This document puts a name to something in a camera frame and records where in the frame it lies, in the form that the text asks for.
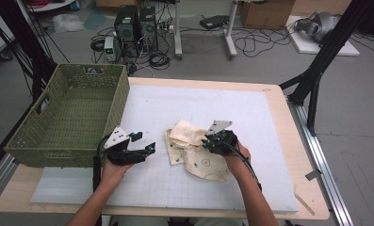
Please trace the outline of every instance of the wooden table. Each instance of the wooden table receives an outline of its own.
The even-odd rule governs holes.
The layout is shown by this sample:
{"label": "wooden table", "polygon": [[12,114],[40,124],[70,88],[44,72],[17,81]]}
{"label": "wooden table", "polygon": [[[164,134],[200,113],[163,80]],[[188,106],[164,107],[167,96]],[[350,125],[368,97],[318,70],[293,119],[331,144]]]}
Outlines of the wooden table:
{"label": "wooden table", "polygon": [[[129,78],[130,85],[228,89],[263,92],[268,101],[280,146],[294,186],[300,211],[293,214],[275,214],[276,218],[327,219],[330,214],[317,179],[308,181],[305,175],[313,169],[304,150],[301,137],[292,119],[285,97],[276,85],[209,82],[192,80],[170,80],[151,78]],[[43,169],[19,165],[0,197],[0,212],[16,213],[75,213],[79,205],[31,203]],[[246,218],[244,211],[195,210],[150,207],[107,206],[105,215],[135,215],[195,218]]]}

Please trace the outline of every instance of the person's arm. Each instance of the person's arm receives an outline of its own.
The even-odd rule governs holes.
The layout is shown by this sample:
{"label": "person's arm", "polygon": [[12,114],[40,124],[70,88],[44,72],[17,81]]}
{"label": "person's arm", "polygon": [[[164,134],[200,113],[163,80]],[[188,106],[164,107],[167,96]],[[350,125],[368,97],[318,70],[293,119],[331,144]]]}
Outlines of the person's arm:
{"label": "person's arm", "polygon": [[66,225],[95,225],[107,200],[122,181],[125,172],[131,167],[132,165],[115,166],[109,160],[106,160],[101,183]]}
{"label": "person's arm", "polygon": [[[243,147],[239,142],[238,147],[243,155],[249,157],[249,159],[251,158],[249,150]],[[227,162],[228,169],[234,174],[239,184],[249,225],[278,226],[277,220],[269,208],[266,198],[263,196],[256,180],[242,160],[238,156],[233,155],[226,155],[224,158]]]}

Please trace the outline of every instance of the white board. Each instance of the white board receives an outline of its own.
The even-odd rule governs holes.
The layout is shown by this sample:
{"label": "white board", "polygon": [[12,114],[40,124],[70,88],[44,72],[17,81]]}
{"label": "white board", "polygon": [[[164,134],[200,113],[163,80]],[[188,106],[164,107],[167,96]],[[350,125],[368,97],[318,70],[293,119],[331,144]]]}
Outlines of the white board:
{"label": "white board", "polygon": [[[212,182],[190,174],[183,165],[170,165],[164,134],[179,120],[207,128],[213,120],[232,121],[227,129],[250,149],[271,209],[299,210],[263,93],[145,86],[131,87],[122,128],[143,132],[130,150],[156,142],[156,153],[127,171],[109,205],[244,209],[234,177],[227,183]],[[91,176],[91,169],[46,168],[32,202],[83,203],[92,192]]]}
{"label": "white board", "polygon": [[[286,25],[293,24],[297,20],[301,19],[300,16],[289,16],[289,19]],[[296,50],[300,54],[318,54],[320,48],[318,47],[318,43],[313,40],[311,36],[308,36],[306,33],[302,32],[294,32],[295,29],[292,27],[286,30],[289,32],[290,37],[292,39],[293,44],[296,47]],[[346,41],[345,45],[337,54],[338,56],[345,56],[345,57],[357,57],[360,53],[350,44],[349,41]]]}

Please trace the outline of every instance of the green plastic basket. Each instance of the green plastic basket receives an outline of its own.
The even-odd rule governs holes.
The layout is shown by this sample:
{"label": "green plastic basket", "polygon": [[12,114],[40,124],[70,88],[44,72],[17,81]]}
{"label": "green plastic basket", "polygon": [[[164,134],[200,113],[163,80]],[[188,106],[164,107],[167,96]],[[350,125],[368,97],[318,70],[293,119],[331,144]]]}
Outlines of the green plastic basket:
{"label": "green plastic basket", "polygon": [[129,89],[123,65],[60,64],[5,151],[29,167],[91,167]]}

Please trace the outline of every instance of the beige cloth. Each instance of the beige cloth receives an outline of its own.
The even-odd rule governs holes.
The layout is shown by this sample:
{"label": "beige cloth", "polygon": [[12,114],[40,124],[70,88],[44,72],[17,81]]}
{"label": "beige cloth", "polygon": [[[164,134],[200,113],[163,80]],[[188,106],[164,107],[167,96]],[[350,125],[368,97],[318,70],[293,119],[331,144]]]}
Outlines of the beige cloth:
{"label": "beige cloth", "polygon": [[206,139],[203,128],[179,121],[166,131],[165,139],[172,165],[185,163],[190,173],[210,181],[226,182],[230,176],[227,163],[219,154],[210,153],[202,147]]}

